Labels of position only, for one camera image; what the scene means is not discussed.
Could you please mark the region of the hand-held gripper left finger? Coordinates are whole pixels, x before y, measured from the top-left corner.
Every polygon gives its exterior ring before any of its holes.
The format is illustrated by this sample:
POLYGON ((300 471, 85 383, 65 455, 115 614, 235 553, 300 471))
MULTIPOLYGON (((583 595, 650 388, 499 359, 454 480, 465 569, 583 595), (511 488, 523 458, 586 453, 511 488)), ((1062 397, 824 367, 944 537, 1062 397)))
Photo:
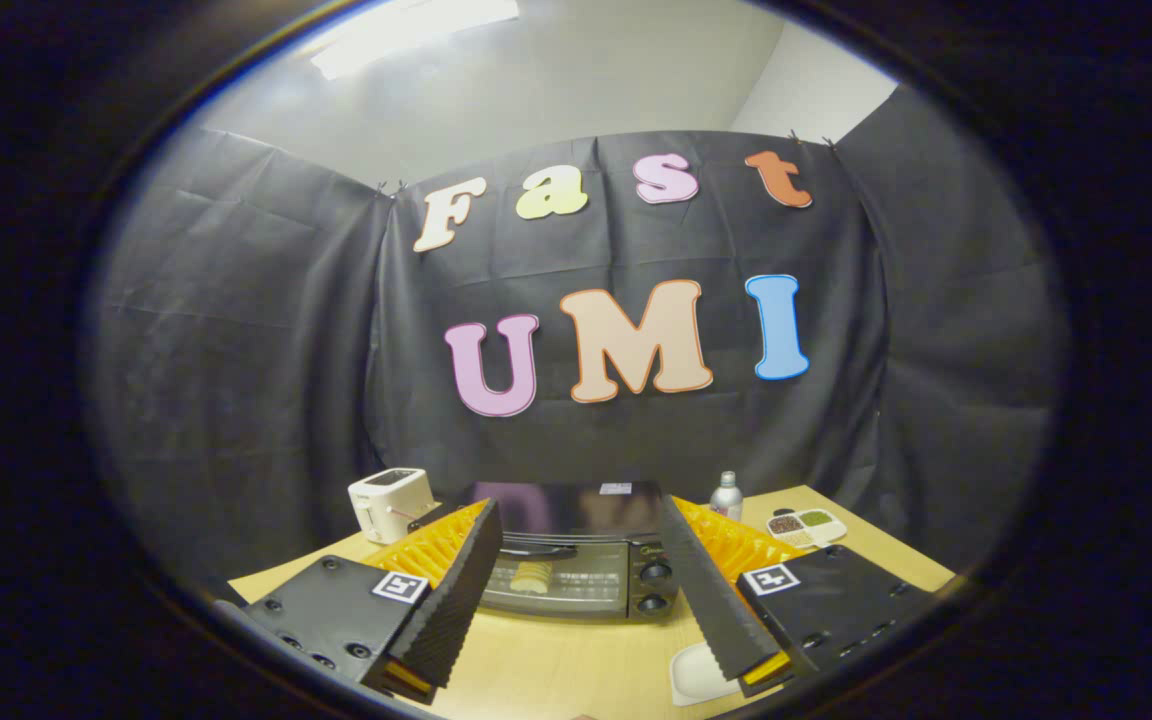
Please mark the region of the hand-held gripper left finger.
POLYGON ((335 683, 424 705, 447 687, 503 533, 493 498, 353 561, 334 553, 248 602, 241 626, 335 683))

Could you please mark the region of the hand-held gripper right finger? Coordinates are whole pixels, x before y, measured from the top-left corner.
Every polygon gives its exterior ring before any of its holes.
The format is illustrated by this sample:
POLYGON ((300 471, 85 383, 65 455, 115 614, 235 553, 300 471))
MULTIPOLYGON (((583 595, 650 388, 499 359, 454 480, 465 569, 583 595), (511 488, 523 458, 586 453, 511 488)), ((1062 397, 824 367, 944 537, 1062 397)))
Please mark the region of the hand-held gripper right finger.
POLYGON ((659 533, 719 670, 746 697, 858 679, 938 602, 841 544, 804 552, 677 497, 659 533))

